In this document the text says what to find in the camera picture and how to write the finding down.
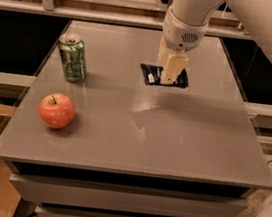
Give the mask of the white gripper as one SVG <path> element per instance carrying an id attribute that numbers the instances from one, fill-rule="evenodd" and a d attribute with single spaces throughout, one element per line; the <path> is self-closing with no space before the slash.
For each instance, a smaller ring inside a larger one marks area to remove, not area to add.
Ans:
<path id="1" fill-rule="evenodd" d="M 170 85 L 176 81 L 179 74 L 188 63 L 188 57 L 173 50 L 189 51 L 199 45 L 208 29 L 208 24 L 192 25 L 178 19 L 171 7 L 163 20 L 163 38 L 158 49 L 157 65 L 163 68 L 161 83 Z"/>

